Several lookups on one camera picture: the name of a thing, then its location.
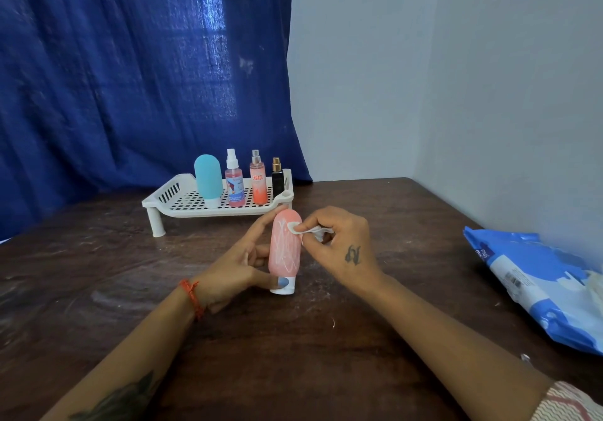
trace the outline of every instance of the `hand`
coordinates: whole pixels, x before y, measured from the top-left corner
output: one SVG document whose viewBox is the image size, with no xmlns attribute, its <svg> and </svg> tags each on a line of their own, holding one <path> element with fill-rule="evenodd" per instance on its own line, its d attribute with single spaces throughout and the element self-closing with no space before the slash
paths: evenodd
<svg viewBox="0 0 603 421">
<path fill-rule="evenodd" d="M 257 286 L 264 289 L 280 289 L 287 286 L 287 278 L 279 278 L 254 268 L 265 265 L 270 253 L 270 245 L 256 245 L 256 242 L 266 226 L 285 208 L 286 206 L 282 205 L 258 218 L 242 239 L 192 280 L 199 281 L 195 295 L 203 307 L 215 313 L 246 288 Z"/>
<path fill-rule="evenodd" d="M 368 221 L 341 208 L 327 207 L 314 211 L 295 230 L 304 232 L 317 225 L 331 227 L 335 236 L 330 246 L 325 246 L 313 234 L 304 234 L 307 252 L 353 293 L 362 295 L 374 289 L 383 272 L 373 253 Z"/>
</svg>

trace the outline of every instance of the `forearm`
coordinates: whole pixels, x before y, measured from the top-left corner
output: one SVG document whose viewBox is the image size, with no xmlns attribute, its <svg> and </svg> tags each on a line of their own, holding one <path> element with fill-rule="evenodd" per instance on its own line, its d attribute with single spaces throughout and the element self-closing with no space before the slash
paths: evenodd
<svg viewBox="0 0 603 421">
<path fill-rule="evenodd" d="M 553 381 L 391 277 L 361 294 L 473 421 L 528 421 Z"/>
<path fill-rule="evenodd" d="M 177 288 L 42 420 L 105 419 L 101 413 L 136 419 L 168 371 L 193 319 L 191 300 Z"/>
</svg>

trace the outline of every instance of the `black perfume bottle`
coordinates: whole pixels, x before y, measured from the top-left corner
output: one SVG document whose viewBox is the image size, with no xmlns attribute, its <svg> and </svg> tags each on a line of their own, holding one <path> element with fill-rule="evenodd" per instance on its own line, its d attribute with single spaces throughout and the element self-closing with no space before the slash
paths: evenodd
<svg viewBox="0 0 603 421">
<path fill-rule="evenodd" d="M 280 158 L 272 158 L 272 197 L 278 196 L 285 190 L 285 176 L 280 166 Z"/>
</svg>

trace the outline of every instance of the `tattoo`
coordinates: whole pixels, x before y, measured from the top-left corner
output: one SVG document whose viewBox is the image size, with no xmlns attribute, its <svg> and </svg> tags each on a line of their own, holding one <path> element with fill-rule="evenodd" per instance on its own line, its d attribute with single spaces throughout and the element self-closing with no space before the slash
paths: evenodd
<svg viewBox="0 0 603 421">
<path fill-rule="evenodd" d="M 354 245 L 350 245 L 347 249 L 347 254 L 345 255 L 346 262 L 353 262 L 354 265 L 360 264 L 360 246 L 354 249 Z"/>
<path fill-rule="evenodd" d="M 147 408 L 161 379 L 153 386 L 153 371 L 140 381 L 116 389 L 98 402 L 90 411 L 80 411 L 69 417 L 70 421 L 130 421 L 140 418 Z"/>
</svg>

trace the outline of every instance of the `barcode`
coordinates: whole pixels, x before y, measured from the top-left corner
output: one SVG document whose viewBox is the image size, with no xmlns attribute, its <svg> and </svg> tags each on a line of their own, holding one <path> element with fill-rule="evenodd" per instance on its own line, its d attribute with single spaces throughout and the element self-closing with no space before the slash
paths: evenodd
<svg viewBox="0 0 603 421">
<path fill-rule="evenodd" d="M 522 282 L 519 281 L 517 278 L 515 278 L 512 274 L 507 273 L 505 274 L 505 279 L 510 281 L 511 283 L 513 283 L 514 285 L 516 285 L 516 287 L 521 288 L 522 287 Z"/>
</svg>

